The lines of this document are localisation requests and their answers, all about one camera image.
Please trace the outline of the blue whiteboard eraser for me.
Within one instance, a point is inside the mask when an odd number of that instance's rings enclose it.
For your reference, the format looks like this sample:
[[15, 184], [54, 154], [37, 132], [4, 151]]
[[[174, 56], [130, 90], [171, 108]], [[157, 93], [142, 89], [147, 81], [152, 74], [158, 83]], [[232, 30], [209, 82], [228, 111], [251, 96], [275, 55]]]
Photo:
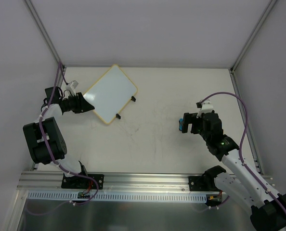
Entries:
[[183, 133], [183, 125], [184, 125], [183, 118], [180, 118], [179, 119], [179, 131], [181, 131], [182, 133]]

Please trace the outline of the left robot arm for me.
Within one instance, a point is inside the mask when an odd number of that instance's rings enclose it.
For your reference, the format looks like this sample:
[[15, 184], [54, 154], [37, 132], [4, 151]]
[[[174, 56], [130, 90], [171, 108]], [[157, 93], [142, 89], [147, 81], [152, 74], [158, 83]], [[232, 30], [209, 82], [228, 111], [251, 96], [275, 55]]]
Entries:
[[60, 87], [50, 87], [45, 93], [40, 115], [34, 122], [23, 126], [31, 159], [36, 164], [51, 164], [61, 170], [64, 189], [99, 189], [99, 184], [88, 175], [84, 165], [66, 155], [66, 142], [56, 121], [65, 112], [80, 114], [94, 110], [94, 106], [80, 92], [63, 98]]

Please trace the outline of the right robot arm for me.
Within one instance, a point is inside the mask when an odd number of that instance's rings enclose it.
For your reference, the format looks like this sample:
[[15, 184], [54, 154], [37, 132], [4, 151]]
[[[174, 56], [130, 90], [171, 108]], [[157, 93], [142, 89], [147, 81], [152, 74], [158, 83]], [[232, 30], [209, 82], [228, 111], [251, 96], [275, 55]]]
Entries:
[[246, 210], [257, 231], [279, 231], [286, 227], [286, 194], [280, 194], [239, 154], [241, 148], [223, 133], [217, 113], [184, 113], [179, 120], [179, 130], [200, 135], [208, 151], [224, 164], [190, 181], [191, 190], [225, 192]]

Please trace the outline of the yellow framed whiteboard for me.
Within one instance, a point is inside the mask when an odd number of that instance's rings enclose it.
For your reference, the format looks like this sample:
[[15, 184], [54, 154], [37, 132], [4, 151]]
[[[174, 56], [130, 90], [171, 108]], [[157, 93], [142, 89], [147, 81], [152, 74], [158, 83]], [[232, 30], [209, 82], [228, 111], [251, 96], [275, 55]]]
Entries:
[[94, 113], [109, 125], [137, 92], [137, 86], [115, 64], [86, 91], [83, 97], [94, 106]]

